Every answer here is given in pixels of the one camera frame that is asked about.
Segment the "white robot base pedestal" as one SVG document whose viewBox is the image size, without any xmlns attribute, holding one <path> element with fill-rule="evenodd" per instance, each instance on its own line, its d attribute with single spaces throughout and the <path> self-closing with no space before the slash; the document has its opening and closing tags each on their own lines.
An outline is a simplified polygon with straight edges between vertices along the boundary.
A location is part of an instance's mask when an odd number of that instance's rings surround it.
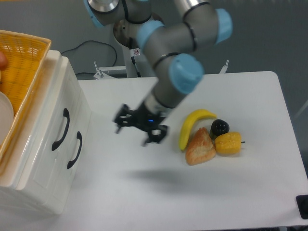
<svg viewBox="0 0 308 231">
<path fill-rule="evenodd" d="M 95 79 L 112 79 L 119 74 L 126 74 L 127 78 L 156 76 L 136 41 L 140 27 L 140 24 L 132 24 L 127 20 L 121 20 L 114 24 L 113 35 L 122 48 L 125 65 L 119 67 L 96 66 L 96 73 L 93 75 Z"/>
</svg>

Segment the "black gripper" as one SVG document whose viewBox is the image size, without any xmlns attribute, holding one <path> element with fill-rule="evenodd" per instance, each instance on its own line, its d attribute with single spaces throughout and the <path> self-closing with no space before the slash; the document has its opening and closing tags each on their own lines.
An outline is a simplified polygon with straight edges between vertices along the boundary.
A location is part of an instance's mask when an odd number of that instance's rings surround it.
<svg viewBox="0 0 308 231">
<path fill-rule="evenodd" d="M 136 110 L 131 110 L 127 104 L 122 104 L 114 117 L 116 123 L 116 134 L 119 134 L 123 127 L 136 127 L 148 134 L 142 143 L 146 147 L 149 143 L 159 144 L 167 135 L 169 127 L 162 125 L 165 117 L 161 113 L 151 112 L 143 101 Z"/>
</svg>

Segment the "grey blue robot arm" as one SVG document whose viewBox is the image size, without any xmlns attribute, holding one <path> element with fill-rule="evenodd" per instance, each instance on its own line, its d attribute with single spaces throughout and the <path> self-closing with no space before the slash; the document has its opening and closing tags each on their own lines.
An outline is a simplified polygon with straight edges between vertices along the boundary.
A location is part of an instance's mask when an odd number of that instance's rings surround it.
<svg viewBox="0 0 308 231">
<path fill-rule="evenodd" d="M 167 27 L 153 17 L 149 0 L 86 0 L 93 23 L 125 24 L 125 37 L 146 57 L 158 82 L 136 110 L 121 106 L 118 128 L 136 127 L 147 133 L 145 143 L 160 143 L 168 132 L 163 120 L 202 80 L 204 69 L 191 53 L 227 40 L 233 31 L 231 15 L 208 0 L 177 0 L 182 21 Z"/>
</svg>

